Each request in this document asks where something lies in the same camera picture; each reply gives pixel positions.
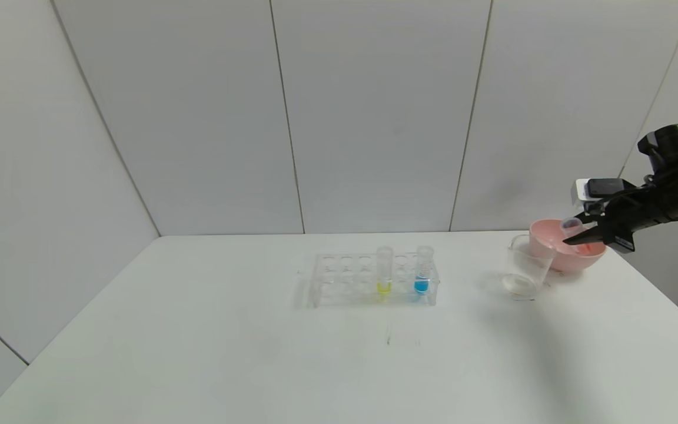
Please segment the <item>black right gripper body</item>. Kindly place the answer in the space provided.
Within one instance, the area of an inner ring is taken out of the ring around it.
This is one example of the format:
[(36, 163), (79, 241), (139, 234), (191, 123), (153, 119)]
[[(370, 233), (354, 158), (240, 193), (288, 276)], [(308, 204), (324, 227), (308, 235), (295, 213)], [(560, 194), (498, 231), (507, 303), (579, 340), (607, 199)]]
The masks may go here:
[(636, 250), (633, 235), (643, 229), (670, 222), (656, 191), (628, 191), (604, 202), (597, 225), (603, 244), (620, 253)]

